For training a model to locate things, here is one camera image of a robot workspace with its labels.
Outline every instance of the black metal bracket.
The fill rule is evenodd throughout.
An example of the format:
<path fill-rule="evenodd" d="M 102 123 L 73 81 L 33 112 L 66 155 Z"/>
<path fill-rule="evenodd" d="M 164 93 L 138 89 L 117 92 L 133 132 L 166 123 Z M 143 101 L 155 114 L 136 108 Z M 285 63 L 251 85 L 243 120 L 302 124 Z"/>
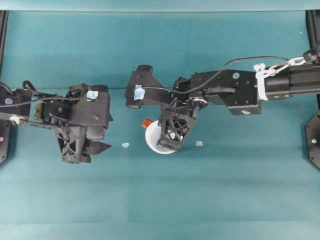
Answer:
<path fill-rule="evenodd" d="M 305 20 L 310 48 L 313 49 L 320 41 L 320 10 L 307 10 Z M 320 63 L 320 58 L 318 57 L 314 63 Z M 320 94 L 317 94 L 316 98 L 320 109 Z M 320 169 L 320 111 L 307 122 L 304 128 L 308 158 Z"/>
<path fill-rule="evenodd" d="M 8 15 L 9 11 L 0 11 L 0 75 L 5 49 Z M 11 123 L 6 120 L 0 120 L 0 164 L 8 157 L 10 132 Z"/>
<path fill-rule="evenodd" d="M 320 41 L 320 10 L 307 10 L 305 11 L 306 30 L 308 32 L 310 48 L 316 47 L 317 42 Z M 320 63 L 318 57 L 314 63 Z M 320 94 L 316 95 L 318 108 L 320 109 Z"/>

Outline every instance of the red object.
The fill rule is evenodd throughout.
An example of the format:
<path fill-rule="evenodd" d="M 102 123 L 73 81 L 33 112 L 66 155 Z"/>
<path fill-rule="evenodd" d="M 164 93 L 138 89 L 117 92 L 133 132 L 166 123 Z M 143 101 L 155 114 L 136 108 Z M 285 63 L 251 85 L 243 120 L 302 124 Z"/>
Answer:
<path fill-rule="evenodd" d="M 150 118 L 146 118 L 144 122 L 141 124 L 141 126 L 146 129 L 147 127 L 149 127 L 150 124 L 152 124 L 152 122 L 153 121 Z"/>

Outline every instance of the metal clip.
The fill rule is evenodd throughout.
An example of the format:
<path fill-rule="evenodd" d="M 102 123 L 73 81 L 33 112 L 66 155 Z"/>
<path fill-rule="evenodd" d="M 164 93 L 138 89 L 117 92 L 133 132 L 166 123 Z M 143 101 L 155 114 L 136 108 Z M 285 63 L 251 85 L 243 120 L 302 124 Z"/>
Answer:
<path fill-rule="evenodd" d="M 274 69 L 275 70 L 274 75 L 276 75 L 288 67 L 300 66 L 305 63 L 306 63 L 306 61 L 303 56 L 297 56 L 297 57 L 293 57 L 293 58 L 289 59 L 286 63 L 273 65 L 273 66 L 269 67 L 269 69 L 270 70 Z"/>

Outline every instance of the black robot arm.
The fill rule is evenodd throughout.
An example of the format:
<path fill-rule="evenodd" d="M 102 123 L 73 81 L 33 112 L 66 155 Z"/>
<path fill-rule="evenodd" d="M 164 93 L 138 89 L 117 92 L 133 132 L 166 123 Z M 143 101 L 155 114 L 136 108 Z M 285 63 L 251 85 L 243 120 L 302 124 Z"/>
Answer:
<path fill-rule="evenodd" d="M 190 78 L 180 77 L 172 89 L 164 88 L 153 77 L 152 66 L 141 65 L 131 75 L 125 92 L 126 106 L 161 106 L 157 124 L 161 127 L 161 134 L 157 145 L 176 152 L 183 146 L 199 111 L 209 103 L 223 104 L 236 116 L 249 116 L 261 113 L 262 100 L 320 94 L 320 65 L 305 64 L 306 60 L 312 61 L 320 55 L 319 46 L 306 52 L 303 57 L 288 59 L 284 64 L 260 70 L 257 70 L 261 67 L 258 66 L 256 72 L 229 69 L 195 73 Z M 260 72 L 264 75 L 263 84 L 260 82 L 259 85 L 259 71 L 264 70 L 269 75 Z M 320 168 L 320 144 L 315 144 L 317 139 L 320 141 L 320 114 L 316 116 L 319 117 L 311 121 L 319 122 L 319 127 L 308 123 L 306 136 L 309 158 Z"/>
<path fill-rule="evenodd" d="M 15 90 L 0 84 L 0 119 L 16 125 L 54 130 L 63 162 L 90 163 L 91 155 L 111 147 L 97 141 L 104 139 L 109 121 L 113 120 L 108 87 L 74 85 L 63 97 L 39 92 L 29 81 L 24 81 L 22 88 Z M 31 103 L 37 103 L 34 120 L 29 120 Z"/>

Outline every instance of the teal mat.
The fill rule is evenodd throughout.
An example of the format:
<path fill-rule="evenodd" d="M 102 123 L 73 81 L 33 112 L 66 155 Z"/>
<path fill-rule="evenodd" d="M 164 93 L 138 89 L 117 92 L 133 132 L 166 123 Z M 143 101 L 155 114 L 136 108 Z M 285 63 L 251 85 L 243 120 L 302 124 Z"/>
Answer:
<path fill-rule="evenodd" d="M 169 86 L 235 57 L 301 54 L 304 14 L 11 12 L 2 80 L 61 94 L 81 82 L 122 88 L 147 63 Z M 319 239 L 320 171 L 303 131 L 315 96 L 264 102 L 256 116 L 212 104 L 183 150 L 163 156 L 140 127 L 160 108 L 125 108 L 123 89 L 110 94 L 112 148 L 92 164 L 62 163 L 53 132 L 14 129 L 0 166 L 0 239 Z"/>
<path fill-rule="evenodd" d="M 2 81 L 38 88 L 125 88 L 149 64 L 165 86 L 234 58 L 299 56 L 309 48 L 305 12 L 11 12 Z M 253 62 L 233 68 L 253 70 Z"/>

